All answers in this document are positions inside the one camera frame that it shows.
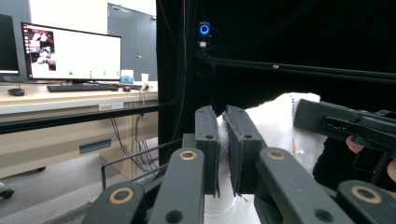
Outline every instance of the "keyboard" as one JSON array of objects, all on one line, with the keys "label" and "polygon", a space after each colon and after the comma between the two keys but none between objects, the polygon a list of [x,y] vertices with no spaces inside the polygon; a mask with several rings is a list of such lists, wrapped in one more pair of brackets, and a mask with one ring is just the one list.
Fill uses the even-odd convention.
[{"label": "keyboard", "polygon": [[60,91],[117,91],[119,88],[113,85],[71,85],[71,86],[47,86],[50,92]]}]

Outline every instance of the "computer mouse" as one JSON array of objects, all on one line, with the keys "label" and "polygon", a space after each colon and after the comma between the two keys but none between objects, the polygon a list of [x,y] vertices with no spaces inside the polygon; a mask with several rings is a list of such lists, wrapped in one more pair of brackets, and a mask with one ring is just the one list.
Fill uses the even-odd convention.
[{"label": "computer mouse", "polygon": [[122,90],[123,90],[123,91],[131,91],[131,87],[129,87],[129,86],[124,86],[124,87],[122,87]]},{"label": "computer mouse", "polygon": [[8,94],[12,96],[23,96],[24,95],[24,89],[9,89]]}]

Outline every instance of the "white cup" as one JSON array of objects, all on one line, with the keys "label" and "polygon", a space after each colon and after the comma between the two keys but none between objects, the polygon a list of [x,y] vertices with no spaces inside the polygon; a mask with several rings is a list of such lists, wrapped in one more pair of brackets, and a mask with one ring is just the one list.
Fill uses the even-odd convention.
[{"label": "white cup", "polygon": [[149,84],[149,74],[147,73],[142,73],[142,82],[144,84]]}]

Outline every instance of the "monitor screen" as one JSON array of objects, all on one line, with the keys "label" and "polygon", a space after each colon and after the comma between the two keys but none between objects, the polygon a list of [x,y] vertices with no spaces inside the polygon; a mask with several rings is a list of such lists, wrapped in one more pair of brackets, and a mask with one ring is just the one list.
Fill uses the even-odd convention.
[{"label": "monitor screen", "polygon": [[28,79],[120,80],[121,37],[21,23]]},{"label": "monitor screen", "polygon": [[12,17],[0,15],[0,76],[19,74]]}]

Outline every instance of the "gray floor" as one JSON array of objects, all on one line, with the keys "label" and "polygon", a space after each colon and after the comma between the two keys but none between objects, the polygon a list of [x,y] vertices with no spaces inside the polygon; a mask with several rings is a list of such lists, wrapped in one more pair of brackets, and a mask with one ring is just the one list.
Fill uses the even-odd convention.
[{"label": "gray floor", "polygon": [[[156,144],[156,139],[148,141],[149,148]],[[47,166],[42,172],[0,179],[15,190],[11,198],[0,198],[0,224],[81,223],[89,205],[102,192],[100,170],[104,162],[98,155],[89,155]],[[112,167],[106,168],[106,177],[107,186],[126,181]]]}]

